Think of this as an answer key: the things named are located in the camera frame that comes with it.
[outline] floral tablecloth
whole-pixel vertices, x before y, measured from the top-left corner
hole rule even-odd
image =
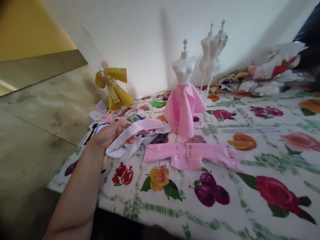
[[[272,97],[224,93],[210,99],[207,112],[195,114],[189,141],[233,145],[243,173],[206,160],[198,171],[177,170],[169,159],[147,163],[145,149],[123,164],[106,157],[99,208],[184,239],[319,239],[320,96],[291,89]],[[136,99],[131,107],[165,121],[165,106],[153,107],[154,101],[162,96]],[[71,176],[66,170],[86,138],[49,189],[63,191]],[[177,140],[171,132],[164,141]]]

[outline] yellow wall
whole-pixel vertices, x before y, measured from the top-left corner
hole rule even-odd
[[[0,4],[0,62],[77,49],[40,0]]]

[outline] yellow doll outfit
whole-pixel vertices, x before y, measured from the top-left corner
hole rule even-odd
[[[109,111],[115,111],[121,106],[129,106],[133,101],[132,98],[126,91],[124,91],[119,85],[113,80],[119,80],[127,83],[127,69],[125,68],[107,68],[103,70],[104,76],[101,71],[96,73],[96,84],[100,88],[105,88],[106,85],[109,91]]]

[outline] pink top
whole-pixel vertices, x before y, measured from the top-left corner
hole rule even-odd
[[[170,165],[180,170],[196,170],[204,167],[206,159],[219,166],[242,172],[242,166],[233,147],[208,143],[159,143],[149,144],[144,160],[155,162],[171,158]]]

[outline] pink skirt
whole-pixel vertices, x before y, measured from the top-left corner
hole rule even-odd
[[[195,87],[191,84],[176,85],[170,94],[163,116],[173,131],[183,138],[191,138],[193,113],[203,113],[207,109]]]

